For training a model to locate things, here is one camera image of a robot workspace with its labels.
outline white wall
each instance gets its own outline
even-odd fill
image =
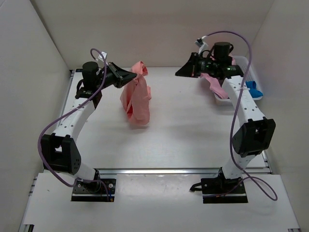
[[[130,67],[182,66],[196,51],[194,41],[215,30],[236,30],[253,41],[273,0],[31,0],[68,67],[81,67],[89,49],[109,53],[109,61]],[[244,42],[228,40],[234,54]]]
[[[33,177],[36,142],[59,115],[70,72],[27,0],[0,0],[0,231],[18,231]]]
[[[309,231],[308,41],[309,1],[276,0],[253,44],[265,92],[260,106],[277,124],[268,153],[303,231]]]

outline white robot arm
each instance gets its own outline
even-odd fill
[[[82,105],[101,86],[103,70],[96,62],[87,62],[83,65],[83,79],[77,85],[77,92],[72,109]],[[108,63],[106,79],[103,88],[114,85],[121,88],[137,75]],[[56,172],[63,172],[81,179],[82,184],[89,190],[96,190],[98,182],[83,182],[83,180],[98,180],[98,170],[88,167],[82,162],[75,141],[89,116],[95,111],[102,97],[99,91],[91,101],[68,115],[52,134],[44,134],[41,139],[42,154],[49,166]]]
[[[203,46],[202,38],[197,40],[199,47]],[[222,83],[222,88],[227,92],[233,106],[236,108],[240,87],[243,81],[243,72],[238,65],[232,65],[229,56],[233,45],[228,42],[215,43],[207,57],[203,53],[191,53],[187,63],[181,67],[176,76],[200,77],[207,73],[217,78]],[[273,119],[267,119],[255,104],[246,85],[237,112],[240,128],[232,137],[233,157],[220,168],[216,177],[202,178],[201,183],[193,185],[191,191],[202,191],[205,203],[241,203],[247,202],[244,186],[239,183],[248,163],[263,150],[269,147],[276,124]],[[216,198],[212,196],[231,197]]]
[[[242,82],[241,76],[232,76],[231,78],[226,78],[222,84],[222,88],[227,92],[234,108],[239,97],[240,84]],[[238,109],[238,119],[240,127],[245,123],[252,121],[261,121],[264,120],[265,115],[260,111],[260,109],[255,104],[249,90],[244,86],[244,90],[241,96],[240,105]],[[246,169],[249,162],[255,157],[255,155],[249,155],[242,157],[233,150],[233,155],[236,163],[242,168]],[[226,179],[235,179],[239,178],[242,175],[242,171],[236,167],[230,158],[229,161],[222,167],[222,171]]]

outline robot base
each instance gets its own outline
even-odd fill
[[[116,190],[116,179],[101,179],[106,184],[107,189],[110,191],[110,201],[114,202],[115,190]],[[97,191],[92,192],[83,186],[82,182],[77,182],[76,186],[72,191],[72,202],[108,202],[105,192],[105,188],[101,187]]]
[[[201,179],[202,193],[203,193],[203,203],[248,203],[248,198],[246,194],[246,189],[244,184],[240,184],[229,194],[224,196],[214,197],[213,194],[224,194],[231,190],[233,186],[229,189],[220,188],[217,184],[216,178],[203,178]]]

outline pink towel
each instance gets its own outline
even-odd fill
[[[137,73],[137,77],[126,84],[120,101],[130,123],[146,125],[150,120],[149,100],[151,99],[150,87],[147,86],[144,78],[148,75],[148,70],[144,63],[139,61],[132,66],[131,72]]]
[[[236,61],[235,59],[233,58],[232,60],[232,65],[235,65],[236,64]],[[221,99],[228,99],[228,95],[227,95],[227,92],[224,91],[224,89],[221,87],[218,79],[214,78],[214,77],[211,77],[209,76],[208,74],[206,73],[202,73],[201,77],[204,77],[206,80],[209,81],[209,83],[211,84],[211,86],[209,87],[209,89],[214,92],[215,94],[218,95],[219,98]]]

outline blue cloth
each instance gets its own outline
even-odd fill
[[[249,93],[253,98],[259,98],[263,96],[263,93],[256,89],[255,81],[246,81],[246,86],[249,88]]]

